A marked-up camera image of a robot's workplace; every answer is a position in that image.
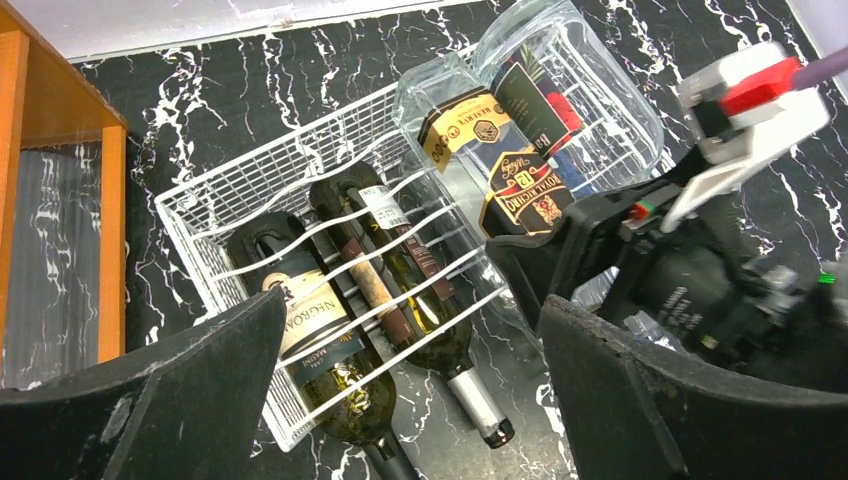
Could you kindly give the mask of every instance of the glass bottle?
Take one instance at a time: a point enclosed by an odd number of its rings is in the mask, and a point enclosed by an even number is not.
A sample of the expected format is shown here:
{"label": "glass bottle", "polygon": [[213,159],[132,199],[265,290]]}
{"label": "glass bottle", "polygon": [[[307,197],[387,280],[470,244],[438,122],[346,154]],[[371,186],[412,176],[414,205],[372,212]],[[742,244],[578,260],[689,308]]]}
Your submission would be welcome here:
{"label": "glass bottle", "polygon": [[452,181],[451,194],[470,197],[463,214],[487,237],[550,231],[573,201],[555,171],[456,53],[408,70],[392,111],[413,148]]}
{"label": "glass bottle", "polygon": [[[575,198],[648,180],[659,163],[659,117],[570,1],[508,8],[471,63],[539,153],[570,166],[563,180]],[[615,273],[588,282],[575,299],[601,303]]]}
{"label": "glass bottle", "polygon": [[[281,251],[304,233],[303,225],[294,215],[267,213],[233,232],[227,250],[236,268],[246,267]],[[336,283],[325,282],[327,271],[312,240],[307,239],[277,262],[243,275],[249,294],[282,288],[287,302],[323,283],[315,292],[287,305],[286,329],[280,347],[283,358],[334,332],[349,330],[288,367],[313,408],[382,364],[362,328],[348,328],[355,316]],[[392,431],[396,401],[394,380],[386,372],[320,415],[319,425],[331,437],[362,447],[384,480],[417,479],[418,474]]]}
{"label": "glass bottle", "polygon": [[[363,162],[354,164],[333,177],[315,182],[310,201],[322,221],[332,220],[374,207],[373,213],[330,227],[328,232],[345,261],[379,249],[411,229],[409,221],[391,197],[374,169]],[[393,283],[409,291],[439,274],[440,267],[416,235],[382,255],[382,263]],[[372,307],[391,298],[384,280],[373,265],[363,262],[351,275],[369,299]],[[381,312],[381,325],[398,350],[404,350],[426,337],[461,312],[455,292],[445,278],[409,297],[412,315],[399,310]],[[468,353],[472,326],[463,321],[435,340],[416,350],[407,359],[413,365],[434,370],[447,379],[448,386],[474,422],[490,448],[505,445],[515,434],[509,419],[492,398]]]}
{"label": "glass bottle", "polygon": [[[403,156],[403,161],[399,165],[399,172],[403,177],[410,177],[425,168],[428,168],[428,165],[419,157],[418,152],[409,150]],[[465,189],[463,191],[465,196],[462,197],[450,194],[452,183],[461,185],[462,182],[469,181],[466,178],[468,177],[466,171],[455,171],[454,175],[441,179],[438,177],[437,172],[428,172],[406,187],[398,198],[398,203],[404,210],[423,207],[426,215],[430,215],[451,203],[456,204],[455,209],[443,213],[433,220],[431,225],[439,235],[444,237],[444,242],[453,255],[459,257],[483,243],[480,233],[473,228],[473,222],[470,222],[467,216],[462,214],[463,211],[473,208],[476,194],[474,190],[470,189]],[[484,257],[479,262],[475,262],[464,275],[470,279],[478,293],[491,292],[506,286],[506,280],[504,280],[500,270],[489,261],[487,256],[484,255]],[[504,290],[501,295],[492,299],[483,308],[486,312],[486,318],[497,318],[499,321],[517,328],[539,352],[542,351],[542,345],[536,337],[536,333],[530,329],[521,312],[519,312],[511,290]]]}

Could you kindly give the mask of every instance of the gold label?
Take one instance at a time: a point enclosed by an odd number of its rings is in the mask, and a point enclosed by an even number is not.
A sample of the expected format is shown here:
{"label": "gold label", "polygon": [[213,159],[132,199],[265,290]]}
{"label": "gold label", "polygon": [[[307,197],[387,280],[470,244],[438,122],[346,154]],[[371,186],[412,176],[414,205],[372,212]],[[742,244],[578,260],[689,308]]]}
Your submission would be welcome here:
{"label": "gold label", "polygon": [[497,142],[500,129],[509,122],[491,92],[480,87],[433,109],[421,126],[418,143],[444,172],[454,152],[472,141]]}
{"label": "gold label", "polygon": [[533,147],[503,153],[489,173],[489,188],[480,225],[490,236],[549,232],[562,218],[563,209],[574,201]]}
{"label": "gold label", "polygon": [[327,282],[305,298],[294,304],[291,303],[292,300],[301,297],[321,282],[324,282],[324,274],[317,269],[295,277],[274,272],[265,277],[262,282],[262,290],[282,288],[288,305],[286,333],[283,336],[280,354],[295,353],[335,332],[337,328],[344,328],[349,322],[344,307]]}

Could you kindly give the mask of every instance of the black marble surface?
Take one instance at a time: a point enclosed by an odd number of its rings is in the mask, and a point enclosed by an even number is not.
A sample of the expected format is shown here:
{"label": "black marble surface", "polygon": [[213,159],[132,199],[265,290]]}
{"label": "black marble surface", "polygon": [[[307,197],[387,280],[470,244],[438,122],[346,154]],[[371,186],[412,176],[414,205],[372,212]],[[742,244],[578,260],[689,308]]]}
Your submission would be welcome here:
{"label": "black marble surface", "polygon": [[[80,65],[129,119],[136,147],[128,169],[128,348],[204,314],[156,217],[157,194],[477,41],[511,3],[489,0]],[[781,42],[804,60],[814,56],[783,0],[574,3],[655,106],[672,157],[691,145],[674,99],[680,79],[760,40]],[[831,125],[749,181],[739,205],[740,228],[760,251],[802,272],[833,259],[848,239],[841,219],[848,150],[840,135],[848,110],[832,85],[820,88]],[[422,478],[576,476],[541,359],[516,330],[480,319],[476,326],[481,374],[519,435],[489,451],[440,380],[401,367],[394,372],[395,429]],[[289,454],[267,432],[259,435],[245,478],[366,478],[362,452],[319,431]]]}

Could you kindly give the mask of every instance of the white bracket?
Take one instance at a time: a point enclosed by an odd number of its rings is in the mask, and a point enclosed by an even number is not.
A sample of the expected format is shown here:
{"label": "white bracket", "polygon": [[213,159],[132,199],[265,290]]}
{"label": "white bracket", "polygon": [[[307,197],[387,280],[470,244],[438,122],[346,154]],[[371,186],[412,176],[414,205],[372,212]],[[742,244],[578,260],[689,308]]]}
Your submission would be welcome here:
{"label": "white bracket", "polygon": [[726,84],[732,87],[749,75],[786,58],[783,48],[764,42],[714,62],[687,77],[678,86],[678,97],[686,122],[712,168],[693,177],[665,215],[660,229],[672,232],[680,221],[716,195],[730,193],[742,183],[786,153],[793,145],[811,136],[830,121],[824,100],[815,88],[793,91],[774,102],[730,118],[745,131],[727,142],[705,138],[691,108],[700,92]]}

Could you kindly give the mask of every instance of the dark wine bottle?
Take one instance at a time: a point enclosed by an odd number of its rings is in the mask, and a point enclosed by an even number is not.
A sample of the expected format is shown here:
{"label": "dark wine bottle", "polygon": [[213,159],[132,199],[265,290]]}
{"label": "dark wine bottle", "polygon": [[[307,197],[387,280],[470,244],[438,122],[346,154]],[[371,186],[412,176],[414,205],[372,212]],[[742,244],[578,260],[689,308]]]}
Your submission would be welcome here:
{"label": "dark wine bottle", "polygon": [[[262,215],[239,227],[227,242],[237,267],[252,265],[291,245],[305,233],[294,215],[284,212]],[[315,244],[307,239],[279,261],[245,273],[249,294],[279,287],[287,301],[294,300],[324,281],[327,266]],[[295,304],[289,303],[280,355],[285,358],[339,331],[349,330],[317,352],[293,363],[289,372],[315,408],[382,364],[368,335],[360,328],[349,329],[354,315],[334,281]],[[328,435],[362,447],[384,480],[417,479],[392,431],[397,393],[386,372],[353,391],[320,415],[320,427]]]}
{"label": "dark wine bottle", "polygon": [[[322,221],[374,207],[373,214],[328,229],[345,261],[384,247],[412,228],[394,199],[381,200],[388,191],[377,172],[363,162],[312,185],[310,200]],[[403,291],[412,290],[441,271],[417,235],[384,253],[382,264]],[[370,262],[353,267],[351,275],[372,308],[392,298],[384,278]],[[411,315],[404,315],[396,307],[378,314],[383,329],[398,350],[414,345],[461,311],[450,282],[444,278],[409,297],[407,302]],[[460,322],[407,359],[413,365],[442,374],[486,444],[498,448],[512,439],[515,430],[471,361],[468,354],[471,338],[471,322]]]}

